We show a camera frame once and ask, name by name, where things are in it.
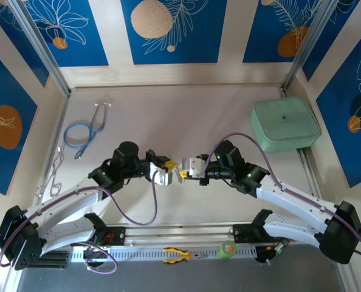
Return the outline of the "silver keyring with chain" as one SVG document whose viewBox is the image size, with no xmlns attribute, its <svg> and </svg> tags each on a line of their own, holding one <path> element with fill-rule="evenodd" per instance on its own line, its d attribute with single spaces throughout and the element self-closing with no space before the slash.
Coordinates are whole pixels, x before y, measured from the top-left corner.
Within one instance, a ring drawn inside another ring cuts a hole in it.
<svg viewBox="0 0 361 292">
<path fill-rule="evenodd" d="M 181 175 L 181 167 L 179 166 L 178 163 L 176 163 L 176 165 L 174 166 L 173 171 L 174 171 L 174 173 L 176 175 L 178 183 L 183 183 L 184 179 L 183 179 L 183 177 Z"/>
</svg>

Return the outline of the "blue stethoscope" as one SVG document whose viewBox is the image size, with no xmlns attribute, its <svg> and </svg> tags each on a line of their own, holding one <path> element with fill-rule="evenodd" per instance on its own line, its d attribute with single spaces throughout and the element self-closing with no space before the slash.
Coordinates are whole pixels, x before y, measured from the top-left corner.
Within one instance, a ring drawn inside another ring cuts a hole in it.
<svg viewBox="0 0 361 292">
<path fill-rule="evenodd" d="M 108 108 L 111 107 L 112 104 L 109 102 L 101 102 L 101 103 L 96 103 L 95 104 L 95 112 L 94 115 L 91 119 L 91 121 L 89 123 L 87 122 L 76 122 L 73 123 L 71 125 L 69 125 L 64 133 L 63 133 L 63 142 L 65 145 L 67 145 L 69 148 L 71 149 L 77 149 L 78 151 L 76 152 L 74 159 L 80 159 L 82 157 L 82 155 L 85 153 L 87 147 L 90 145 L 90 143 L 95 139 L 96 135 L 98 135 L 99 133 L 101 133 L 104 129 L 105 129 L 105 125 L 107 122 L 107 118 L 108 118 Z M 100 109 L 103 109 L 103 115 L 102 115 L 102 122 L 100 123 L 99 127 L 95 127 L 95 122 L 96 122 L 96 117 L 99 114 Z M 70 132 L 70 130 L 73 130 L 74 128 L 85 128 L 88 131 L 88 138 L 86 139 L 86 141 L 82 144 L 71 144 L 68 140 L 67 140 L 67 134 Z"/>
</svg>

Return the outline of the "mint green zipper case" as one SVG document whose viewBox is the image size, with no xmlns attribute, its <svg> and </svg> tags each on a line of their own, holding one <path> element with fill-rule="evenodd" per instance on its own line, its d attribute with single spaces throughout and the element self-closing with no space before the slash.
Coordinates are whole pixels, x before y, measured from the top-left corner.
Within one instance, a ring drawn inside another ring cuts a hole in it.
<svg viewBox="0 0 361 292">
<path fill-rule="evenodd" d="M 256 141 L 265 152 L 306 148 L 321 135 L 313 112 L 299 97 L 256 102 L 250 123 Z"/>
</svg>

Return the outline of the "silver metal forceps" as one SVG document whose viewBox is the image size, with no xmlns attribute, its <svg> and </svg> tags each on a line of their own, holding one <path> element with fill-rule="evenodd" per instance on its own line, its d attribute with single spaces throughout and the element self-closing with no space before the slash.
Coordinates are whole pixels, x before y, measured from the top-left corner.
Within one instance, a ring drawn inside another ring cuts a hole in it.
<svg viewBox="0 0 361 292">
<path fill-rule="evenodd" d="M 35 196 L 42 198 L 47 188 L 49 188 L 49 196 L 51 198 L 57 196 L 61 192 L 62 183 L 55 182 L 57 171 L 64 161 L 64 148 L 65 143 L 57 146 L 57 155 L 54 157 L 50 169 L 50 174 L 46 177 L 46 180 L 37 187 Z"/>
</svg>

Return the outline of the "yellow and black pliers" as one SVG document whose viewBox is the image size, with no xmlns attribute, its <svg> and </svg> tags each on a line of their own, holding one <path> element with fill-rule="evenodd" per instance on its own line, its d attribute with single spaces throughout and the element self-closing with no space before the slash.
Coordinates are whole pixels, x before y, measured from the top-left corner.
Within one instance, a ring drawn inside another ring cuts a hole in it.
<svg viewBox="0 0 361 292">
<path fill-rule="evenodd" d="M 169 259 L 163 259 L 163 263 L 166 263 L 168 265 L 174 265 L 180 262 L 189 262 L 191 260 L 203 259 L 205 257 L 208 257 L 208 254 L 205 253 L 190 250 L 181 250 L 177 248 L 164 248 L 163 252 L 166 255 L 170 256 Z"/>
</svg>

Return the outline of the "green tape roll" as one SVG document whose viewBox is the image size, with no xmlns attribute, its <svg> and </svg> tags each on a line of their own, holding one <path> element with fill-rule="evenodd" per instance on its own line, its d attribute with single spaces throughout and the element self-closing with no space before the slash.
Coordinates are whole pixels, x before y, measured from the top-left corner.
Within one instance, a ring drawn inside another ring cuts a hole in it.
<svg viewBox="0 0 361 292">
<path fill-rule="evenodd" d="M 226 240 L 219 246 L 218 257 L 220 259 L 229 259 L 236 255 L 237 247 L 234 241 Z"/>
</svg>

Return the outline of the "black aluminium extrusion bars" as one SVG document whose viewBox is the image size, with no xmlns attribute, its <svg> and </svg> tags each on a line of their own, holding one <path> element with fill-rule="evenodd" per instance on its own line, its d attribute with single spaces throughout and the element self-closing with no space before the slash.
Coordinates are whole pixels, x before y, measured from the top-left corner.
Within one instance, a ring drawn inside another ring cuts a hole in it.
<svg viewBox="0 0 361 292">
<path fill-rule="evenodd" d="M 52 251 L 42 255 L 39 264 L 48 268 L 64 269 L 69 259 L 68 251 Z"/>
</svg>

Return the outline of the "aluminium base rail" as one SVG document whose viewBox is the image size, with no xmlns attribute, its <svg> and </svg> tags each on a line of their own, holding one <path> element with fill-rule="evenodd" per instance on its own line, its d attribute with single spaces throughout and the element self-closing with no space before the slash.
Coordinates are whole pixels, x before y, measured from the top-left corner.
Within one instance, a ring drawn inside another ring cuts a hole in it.
<svg viewBox="0 0 361 292">
<path fill-rule="evenodd" d="M 231 223 L 169 224 L 128 227 L 125 246 L 196 246 L 219 245 L 232 240 Z"/>
</svg>

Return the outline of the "aluminium side rail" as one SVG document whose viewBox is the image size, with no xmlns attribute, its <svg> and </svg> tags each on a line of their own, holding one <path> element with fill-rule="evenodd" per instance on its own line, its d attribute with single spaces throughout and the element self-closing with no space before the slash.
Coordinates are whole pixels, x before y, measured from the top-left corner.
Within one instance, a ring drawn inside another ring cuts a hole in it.
<svg viewBox="0 0 361 292">
<path fill-rule="evenodd" d="M 322 199 L 321 191 L 318 185 L 317 178 L 315 176 L 315 172 L 311 166 L 311 162 L 304 148 L 297 149 L 298 156 L 300 158 L 300 162 L 304 168 L 304 172 L 306 175 L 306 179 L 309 184 L 309 188 L 311 190 L 311 195 L 316 197 L 317 199 Z"/>
<path fill-rule="evenodd" d="M 62 132 L 62 127 L 63 127 L 63 123 L 64 123 L 64 118 L 66 116 L 67 113 L 67 109 L 69 106 L 69 100 L 70 100 L 70 96 L 71 93 L 69 93 L 63 103 L 63 107 L 61 108 L 61 112 L 58 116 L 57 119 L 57 124 L 55 126 L 55 131 L 53 133 L 52 136 L 52 140 L 51 140 L 51 144 L 50 144 L 50 149 L 47 155 L 47 161 L 46 164 L 43 168 L 41 177 L 40 177 L 40 184 L 42 184 L 45 180 L 46 177 L 50 174 L 50 169 L 51 169 L 51 165 L 52 165 L 52 161 L 54 159 L 54 157 L 57 155 L 57 146 L 61 145 L 62 143 L 64 143 L 63 141 L 60 142 L 60 136 L 61 136 L 61 132 Z M 49 188 L 47 188 L 47 190 L 45 191 L 44 195 L 42 198 L 38 198 L 38 197 L 34 197 L 33 201 L 32 201 L 32 205 L 37 205 L 39 203 L 43 202 L 43 199 L 45 198 L 51 198 L 49 196 Z"/>
</svg>

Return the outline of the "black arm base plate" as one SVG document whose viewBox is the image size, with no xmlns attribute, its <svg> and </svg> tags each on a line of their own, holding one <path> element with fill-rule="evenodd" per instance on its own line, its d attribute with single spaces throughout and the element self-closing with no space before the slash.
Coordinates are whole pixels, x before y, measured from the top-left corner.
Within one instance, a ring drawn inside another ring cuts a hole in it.
<svg viewBox="0 0 361 292">
<path fill-rule="evenodd" d="M 247 224 L 234 224 L 232 226 L 233 238 L 235 243 L 259 243 L 259 238 L 253 231 L 253 225 Z"/>
<path fill-rule="evenodd" d="M 126 228 L 123 226 L 105 226 L 97 229 L 90 241 L 97 246 L 123 246 Z"/>
</svg>

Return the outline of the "aluminium frame post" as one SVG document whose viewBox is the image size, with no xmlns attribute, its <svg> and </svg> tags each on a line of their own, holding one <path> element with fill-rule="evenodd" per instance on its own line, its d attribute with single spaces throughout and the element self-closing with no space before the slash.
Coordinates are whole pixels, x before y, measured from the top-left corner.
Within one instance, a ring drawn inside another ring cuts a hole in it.
<svg viewBox="0 0 361 292">
<path fill-rule="evenodd" d="M 19 25 L 29 39 L 32 47 L 40 57 L 41 61 L 49 71 L 58 89 L 67 99 L 70 97 L 71 89 L 63 77 L 60 68 L 46 44 L 41 32 L 37 28 L 30 13 L 26 9 L 22 0 L 7 0 L 10 10 L 14 14 Z"/>
<path fill-rule="evenodd" d="M 294 57 L 292 66 L 290 67 L 284 82 L 281 84 L 283 97 L 287 97 L 287 93 L 292 85 L 292 82 L 312 52 L 317 40 L 329 21 L 330 16 L 337 6 L 338 1 L 339 0 L 322 0 L 320 10 L 315 15 L 315 18 L 310 25 L 296 56 Z"/>
</svg>

